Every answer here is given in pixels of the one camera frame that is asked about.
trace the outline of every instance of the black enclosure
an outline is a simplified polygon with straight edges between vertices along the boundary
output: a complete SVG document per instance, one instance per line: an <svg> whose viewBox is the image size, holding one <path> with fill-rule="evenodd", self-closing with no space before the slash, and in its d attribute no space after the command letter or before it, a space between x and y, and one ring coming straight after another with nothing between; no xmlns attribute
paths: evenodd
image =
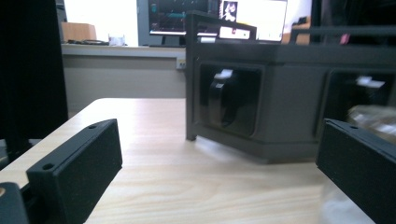
<svg viewBox="0 0 396 224"><path fill-rule="evenodd" d="M196 27L222 21L191 13L187 22L189 140L261 160L314 158L325 118L346 120L354 105L396 105L393 47L206 43Z"/></svg>

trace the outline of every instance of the black 3d-printed part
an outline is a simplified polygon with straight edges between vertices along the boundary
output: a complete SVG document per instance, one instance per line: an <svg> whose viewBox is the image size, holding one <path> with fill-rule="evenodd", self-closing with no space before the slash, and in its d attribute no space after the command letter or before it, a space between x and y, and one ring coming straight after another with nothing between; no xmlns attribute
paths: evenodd
<svg viewBox="0 0 396 224"><path fill-rule="evenodd" d="M0 223L30 223L17 184L0 183L0 204Z"/></svg>
<svg viewBox="0 0 396 224"><path fill-rule="evenodd" d="M318 168L375 223L396 223L396 146L326 119Z"/></svg>
<svg viewBox="0 0 396 224"><path fill-rule="evenodd" d="M83 129L26 173L50 223L83 223L121 166L118 124L110 119Z"/></svg>

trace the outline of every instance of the computer monitor display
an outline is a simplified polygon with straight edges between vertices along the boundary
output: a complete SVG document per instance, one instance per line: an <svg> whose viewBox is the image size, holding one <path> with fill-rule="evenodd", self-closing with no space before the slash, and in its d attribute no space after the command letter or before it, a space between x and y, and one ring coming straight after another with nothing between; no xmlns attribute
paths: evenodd
<svg viewBox="0 0 396 224"><path fill-rule="evenodd" d="M257 27L257 39L281 41L286 0L219 0L219 17Z"/></svg>
<svg viewBox="0 0 396 224"><path fill-rule="evenodd" d="M198 10L218 15L218 0L148 0L150 35L185 35L186 12Z"/></svg>

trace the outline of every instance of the table surface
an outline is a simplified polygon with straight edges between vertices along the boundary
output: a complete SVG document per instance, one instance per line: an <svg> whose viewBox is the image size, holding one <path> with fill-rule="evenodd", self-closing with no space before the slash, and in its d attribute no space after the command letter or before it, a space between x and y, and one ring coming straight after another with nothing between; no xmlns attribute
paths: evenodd
<svg viewBox="0 0 396 224"><path fill-rule="evenodd" d="M185 139L184 99L100 99L0 172L25 171L81 129L117 119L123 165L87 223L318 223L325 175L312 162L263 164Z"/></svg>

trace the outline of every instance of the white wall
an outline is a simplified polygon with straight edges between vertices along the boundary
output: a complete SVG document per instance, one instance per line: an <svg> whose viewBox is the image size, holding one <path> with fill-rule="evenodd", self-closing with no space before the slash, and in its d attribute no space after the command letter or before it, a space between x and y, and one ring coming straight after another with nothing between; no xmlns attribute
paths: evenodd
<svg viewBox="0 0 396 224"><path fill-rule="evenodd" d="M124 34L128 46L138 46L136 0L64 0L67 20L95 26L97 39L108 41L108 34ZM311 15L312 0L289 0L284 33L300 17Z"/></svg>
<svg viewBox="0 0 396 224"><path fill-rule="evenodd" d="M186 78L175 65L176 58L64 55L67 108L75 114L106 97L185 98Z"/></svg>
<svg viewBox="0 0 396 224"><path fill-rule="evenodd" d="M289 33L291 26L300 17L311 15L312 0L289 0L283 33Z"/></svg>
<svg viewBox="0 0 396 224"><path fill-rule="evenodd" d="M124 34L128 46L137 46L136 0L64 0L67 21L95 26L96 38Z"/></svg>

